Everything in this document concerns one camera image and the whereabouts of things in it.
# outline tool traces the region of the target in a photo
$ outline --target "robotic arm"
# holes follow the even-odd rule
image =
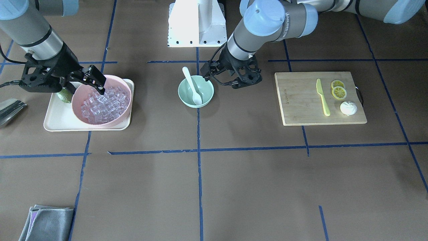
[[[26,51],[19,81],[11,81],[28,92],[56,93],[63,88],[74,94],[71,81],[93,86],[104,94],[106,78],[94,66],[80,66],[76,56],[42,16],[75,14],[77,0],[0,0],[0,28]]]
[[[242,0],[243,18],[226,44],[219,60],[213,57],[201,68],[205,80],[213,78],[221,85],[241,88],[262,81],[255,53],[266,42],[300,38],[310,34],[318,22],[318,12],[347,11],[385,23],[401,24],[413,17],[425,0]],[[215,75],[229,70],[233,81],[222,83]]]

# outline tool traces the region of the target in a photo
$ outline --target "white spoon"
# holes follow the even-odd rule
[[[192,92],[193,92],[193,96],[192,96],[193,102],[195,102],[195,105],[202,105],[202,98],[196,92],[195,86],[193,85],[192,76],[190,76],[189,69],[186,66],[183,67],[183,73],[184,73],[184,76],[186,77],[187,82],[190,85],[190,89],[192,89]]]

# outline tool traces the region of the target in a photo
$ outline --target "blue joint cap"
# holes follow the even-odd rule
[[[257,36],[278,31],[285,20],[284,6],[278,0],[255,0],[245,11],[244,25]]]
[[[312,33],[318,24],[317,9],[314,6],[307,3],[303,3],[303,6],[305,6],[305,9],[306,9],[306,23],[302,34],[298,36],[298,38]]]
[[[398,0],[388,11],[384,23],[402,24],[411,19],[424,5],[425,0]]]
[[[79,0],[62,0],[62,8],[64,9],[62,16],[71,16],[79,10]]]
[[[0,20],[12,20],[28,9],[28,0],[0,0]]]

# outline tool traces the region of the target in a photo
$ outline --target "wooden cutting board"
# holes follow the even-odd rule
[[[318,78],[321,79],[330,116],[323,113],[321,96],[316,88]],[[331,82],[336,79],[345,84],[347,96],[344,100],[338,100],[331,94]],[[367,123],[350,72],[278,72],[275,73],[275,82],[284,126]],[[340,111],[340,104],[344,101],[357,105],[354,115],[347,116]]]

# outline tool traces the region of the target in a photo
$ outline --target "yellow knife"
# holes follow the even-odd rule
[[[321,79],[317,79],[317,92],[321,96],[322,109],[325,116],[330,116],[330,109],[328,108],[327,102],[325,101],[324,92],[321,87]]]

